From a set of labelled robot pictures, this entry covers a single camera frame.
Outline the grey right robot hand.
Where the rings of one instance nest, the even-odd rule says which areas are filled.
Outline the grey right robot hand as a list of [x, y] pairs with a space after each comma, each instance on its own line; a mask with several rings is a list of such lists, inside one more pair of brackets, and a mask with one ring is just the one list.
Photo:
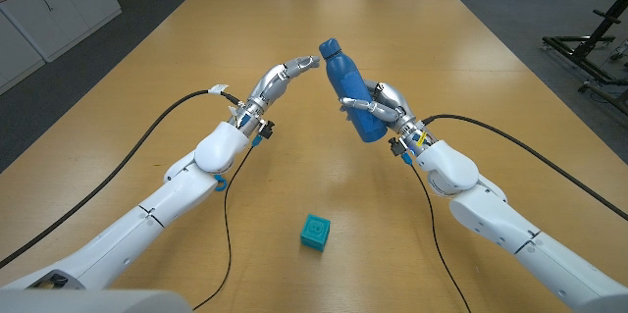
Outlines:
[[438, 140], [428, 131], [426, 125], [411, 111], [405, 97], [386, 82], [365, 80], [372, 101], [341, 97], [343, 110], [367, 111], [372, 116], [398, 134], [399, 142], [415, 156], [427, 150]]

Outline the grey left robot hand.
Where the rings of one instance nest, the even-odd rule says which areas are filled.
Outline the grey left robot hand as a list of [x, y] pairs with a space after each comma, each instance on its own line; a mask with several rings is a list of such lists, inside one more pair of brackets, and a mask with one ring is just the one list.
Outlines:
[[244, 102], [238, 104], [227, 123], [250, 136], [262, 124], [262, 116], [302, 73], [320, 66], [319, 56], [302, 56], [271, 68], [255, 85]]

